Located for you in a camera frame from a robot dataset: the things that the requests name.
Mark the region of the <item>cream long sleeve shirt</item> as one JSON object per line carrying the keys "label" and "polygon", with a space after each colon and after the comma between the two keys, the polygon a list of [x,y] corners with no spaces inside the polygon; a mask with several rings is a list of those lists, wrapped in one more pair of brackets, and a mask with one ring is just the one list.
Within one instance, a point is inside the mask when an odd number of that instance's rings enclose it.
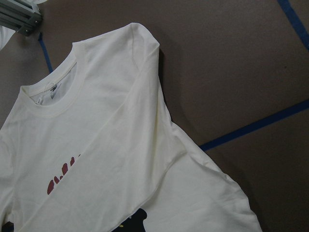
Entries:
{"label": "cream long sleeve shirt", "polygon": [[73,43],[0,130],[0,222],[16,232],[259,232],[240,186],[171,121],[139,23]]}

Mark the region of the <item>aluminium frame post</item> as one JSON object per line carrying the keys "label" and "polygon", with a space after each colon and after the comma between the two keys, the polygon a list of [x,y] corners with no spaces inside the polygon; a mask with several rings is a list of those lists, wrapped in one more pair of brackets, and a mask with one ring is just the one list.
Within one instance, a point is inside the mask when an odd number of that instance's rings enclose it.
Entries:
{"label": "aluminium frame post", "polygon": [[29,36],[42,22],[36,3],[30,0],[0,0],[0,25]]}

